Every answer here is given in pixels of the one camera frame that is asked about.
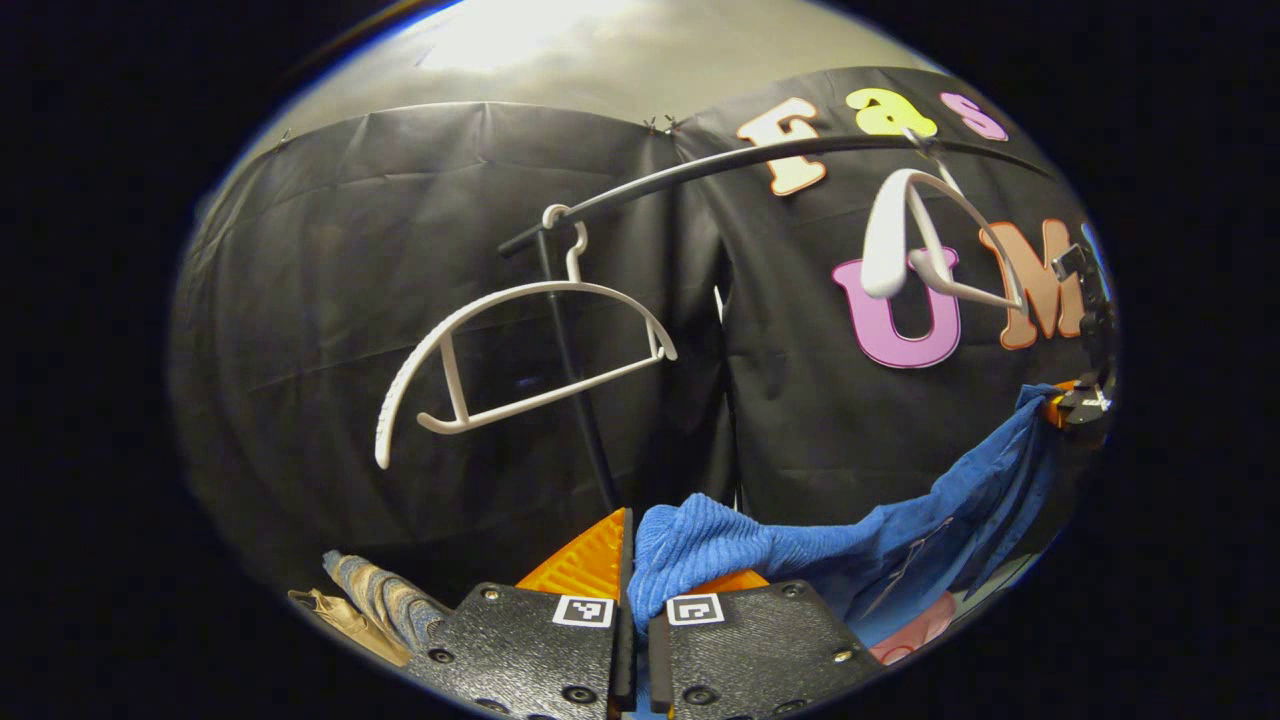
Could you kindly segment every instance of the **white plastic hanger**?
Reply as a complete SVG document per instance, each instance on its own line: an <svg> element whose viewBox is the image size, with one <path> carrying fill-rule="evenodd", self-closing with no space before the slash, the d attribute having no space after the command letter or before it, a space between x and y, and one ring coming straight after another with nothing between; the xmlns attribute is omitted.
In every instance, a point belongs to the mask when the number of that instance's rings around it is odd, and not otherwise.
<svg viewBox="0 0 1280 720"><path fill-rule="evenodd" d="M1000 236L991 229L991 223L982 217L982 213L965 200L964 193L960 192L960 187L956 184L955 178L951 177L951 173L947 172L942 160L936 154L928 152L927 146L910 129L902 128L902 132L920 146L922 150L925 150L925 156L938 164L946 179L943 181L929 173L910 168L895 170L884 179L884 184L876 193L876 202L872 205L870 217L867 219L867 234L863 241L863 290L872 297L892 297L896 295L902 288L902 283L906 282L905 255L910 259L911 266L915 268L920 281L934 292L963 300L973 300L974 302L984 302L987 305L1012 307L1025 315L1028 313L1027 296L1023 291L1023 284L1018 281L1018 272L1014 270L1014 264L1010 261L1009 254L1005 252L1005 246L1000 241ZM920 200L920 193L914 187L916 184L928 184L940 190L964 208L969 213L969 217L987 232L996 245L996 252L1000 254L1001 266L1005 270L1005 286L1014 296L1012 300L955 282L955 278L951 275L951 268L947 266L946 255L942 252L938 231L933 227L933 219L929 218L929 213L924 208L924 201ZM920 228L920 236L924 238L924 246L928 249L928 252L919 249L906 252L906 214L904 205L911 210L911 215L915 218L916 227Z"/></svg>
<svg viewBox="0 0 1280 720"><path fill-rule="evenodd" d="M550 229L556 218L567 210L568 206L566 205L552 205L548 208L547 211L543 213L543 227ZM488 425L489 423L511 418L512 415L518 415L535 407L541 407L549 402L563 400L571 395L639 370L640 368L653 365L664 357L667 360L676 359L676 347L671 341L671 336L667 334L662 323L659 323L658 319L654 318L653 313L650 313L644 305L640 305L640 302L632 297L613 288L582 282L581 273L577 268L577 258L586 250L586 225L582 223L575 223L573 227L577 229L577 242L564 255L564 265L568 270L567 282L549 281L522 284L474 300L452 313L448 318L442 320L440 324L435 325L435 328L433 328L431 332L422 338L422 342L413 348L413 352L411 352L404 364L401 365L399 372L396 373L396 379L392 380L392 386L387 391L387 398L383 401L381 413L378 415L378 432L374 438L374 455L381 469L385 470L390 464L392 429L396 424L396 414L399 410L401 400L404 397L404 389L408 387L408 382L413 377L413 373L417 372L417 368L436 347L440 348L440 360L444 364L444 379L448 383L449 400L453 402L453 413L457 419L440 420L439 418L434 418L426 413L419 413L417 421L424 428L440 434L456 434L479 428L481 425ZM494 407L493 410L485 410L484 413L471 414L467 410L467 401L462 393L462 380L458 377L458 363L453 355L453 331L483 310L493 307L500 302L506 302L516 297L524 297L526 295L553 291L593 292L620 300L634 307L637 313L644 315L645 331L649 336L649 357L607 373L602 373L594 378L586 378L562 388L552 389L502 407Z"/></svg>

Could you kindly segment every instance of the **pink letter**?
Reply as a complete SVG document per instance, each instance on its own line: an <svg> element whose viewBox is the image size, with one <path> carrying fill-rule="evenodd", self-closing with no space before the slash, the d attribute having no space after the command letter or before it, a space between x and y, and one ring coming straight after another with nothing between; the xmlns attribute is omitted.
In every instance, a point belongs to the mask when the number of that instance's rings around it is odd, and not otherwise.
<svg viewBox="0 0 1280 720"><path fill-rule="evenodd" d="M1000 127L1000 123L991 119L986 113L978 109L978 105L973 100L969 100L964 95L956 95L955 92L943 92L942 102L951 109L955 114L960 115L964 124L969 126L969 129L986 137L987 140L1009 140L1009 133L1005 128Z"/></svg>
<svg viewBox="0 0 1280 720"><path fill-rule="evenodd" d="M950 247L943 247L942 251L946 252L947 266L955 268L960 261L956 251ZM890 368L928 368L955 352L960 345L960 304L955 297L925 288L929 293L933 328L924 337L906 338L893 327L888 300L872 297L863 290L861 266L861 260L845 263L831 272L831 278L844 287L845 295L849 296L854 336L868 357Z"/></svg>

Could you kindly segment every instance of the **patterned fabric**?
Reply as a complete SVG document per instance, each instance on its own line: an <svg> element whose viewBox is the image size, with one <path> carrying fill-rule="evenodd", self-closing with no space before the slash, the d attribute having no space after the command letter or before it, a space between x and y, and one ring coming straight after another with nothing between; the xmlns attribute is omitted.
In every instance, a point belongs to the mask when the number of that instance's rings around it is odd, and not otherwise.
<svg viewBox="0 0 1280 720"><path fill-rule="evenodd" d="M289 591L289 600L315 612L320 619L339 633L360 643L365 650L383 660L403 667L408 665L410 652L399 641L392 639L380 628L369 621L358 610L340 597L330 597L317 589L311 592Z"/></svg>
<svg viewBox="0 0 1280 720"><path fill-rule="evenodd" d="M404 578L357 555L330 550L324 569L369 620L411 653L426 650L431 625L448 611Z"/></svg>

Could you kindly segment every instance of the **orange letter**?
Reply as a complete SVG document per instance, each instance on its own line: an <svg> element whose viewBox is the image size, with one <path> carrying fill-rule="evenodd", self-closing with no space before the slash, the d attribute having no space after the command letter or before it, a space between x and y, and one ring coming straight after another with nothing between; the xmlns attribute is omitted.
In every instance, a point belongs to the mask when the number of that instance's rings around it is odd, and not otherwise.
<svg viewBox="0 0 1280 720"><path fill-rule="evenodd" d="M1028 300L1036 316L1039 318L1041 331L1046 338L1053 337L1053 320L1057 320L1057 331L1062 337L1076 337L1080 334L1080 318L1084 316L1084 299L1080 296L1080 278L1069 277L1066 282L1057 282L1057 275L1050 268L1048 261L1066 252L1071 240L1066 232L1066 225L1061 220L1044 220L1041 233L1044 236L1044 259L1036 256L1023 233L1012 223L992 223L991 229L996 231L1009 261L1014 264L1014 272L1023 283ZM987 236L987 231L978 231L978 240L991 250L1000 263L1001 275L1004 275L1005 263L996 252L996 243ZM1009 286L1005 284L1005 295L1009 295ZM1023 315L1016 310L1009 310L1009 324L1000 333L1000 345L1006 350L1020 350L1036 342L1036 325L1032 324L1030 313Z"/></svg>

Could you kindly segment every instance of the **blue cloth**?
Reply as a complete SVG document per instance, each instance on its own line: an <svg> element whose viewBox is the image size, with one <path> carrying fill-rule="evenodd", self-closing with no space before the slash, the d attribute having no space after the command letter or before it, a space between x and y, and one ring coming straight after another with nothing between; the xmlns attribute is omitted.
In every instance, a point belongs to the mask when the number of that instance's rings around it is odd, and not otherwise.
<svg viewBox="0 0 1280 720"><path fill-rule="evenodd" d="M330 550L324 553L324 569L374 625L413 655L426 650L428 632L445 616L413 583L358 555Z"/></svg>
<svg viewBox="0 0 1280 720"><path fill-rule="evenodd" d="M704 495L650 509L636 530L627 594L636 630L677 594L744 569L813 584L868 646L924 612L970 559L980 585L998 568L1057 474L1059 439L1038 416L1052 386L1023 386L1016 409L929 495L881 505L852 525L762 525Z"/></svg>

